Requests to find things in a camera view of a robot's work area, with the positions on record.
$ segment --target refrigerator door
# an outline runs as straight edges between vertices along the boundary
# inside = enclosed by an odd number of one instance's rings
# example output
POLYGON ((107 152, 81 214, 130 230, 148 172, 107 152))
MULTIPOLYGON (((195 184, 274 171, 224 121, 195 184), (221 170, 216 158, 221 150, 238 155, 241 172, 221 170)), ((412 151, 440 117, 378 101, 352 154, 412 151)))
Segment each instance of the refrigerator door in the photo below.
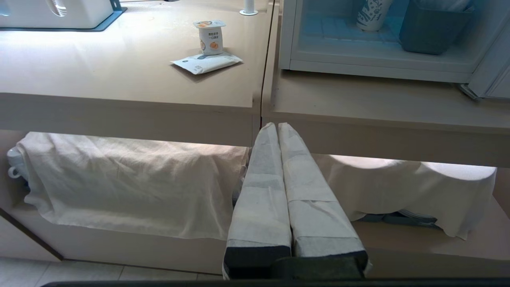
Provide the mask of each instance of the refrigerator door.
POLYGON ((479 98, 510 99, 510 20, 464 86, 479 98))

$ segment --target white cloth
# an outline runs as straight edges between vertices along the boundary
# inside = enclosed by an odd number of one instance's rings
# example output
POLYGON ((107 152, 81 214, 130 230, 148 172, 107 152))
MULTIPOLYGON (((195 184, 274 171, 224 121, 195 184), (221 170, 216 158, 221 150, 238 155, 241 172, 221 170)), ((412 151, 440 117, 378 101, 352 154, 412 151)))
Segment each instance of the white cloth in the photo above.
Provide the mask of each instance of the white cloth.
POLYGON ((349 219, 402 209, 433 216, 448 236, 467 238, 482 219, 496 168, 314 155, 349 219))
POLYGON ((55 224, 225 240, 247 148, 29 133, 25 202, 55 224))
POLYGON ((320 257, 364 251, 299 134, 289 124, 280 124, 279 140, 295 254, 320 257))
POLYGON ((269 123, 255 140, 227 247, 290 247, 291 241, 282 156, 276 127, 269 123))

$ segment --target tile floor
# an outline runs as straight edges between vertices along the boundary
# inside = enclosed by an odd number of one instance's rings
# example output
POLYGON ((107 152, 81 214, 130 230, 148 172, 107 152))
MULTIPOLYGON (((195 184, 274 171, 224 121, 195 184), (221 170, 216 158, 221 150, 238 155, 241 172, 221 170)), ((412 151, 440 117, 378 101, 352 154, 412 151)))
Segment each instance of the tile floor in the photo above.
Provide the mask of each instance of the tile floor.
POLYGON ((0 257, 0 287, 40 287, 54 281, 222 280, 221 276, 89 262, 0 257))

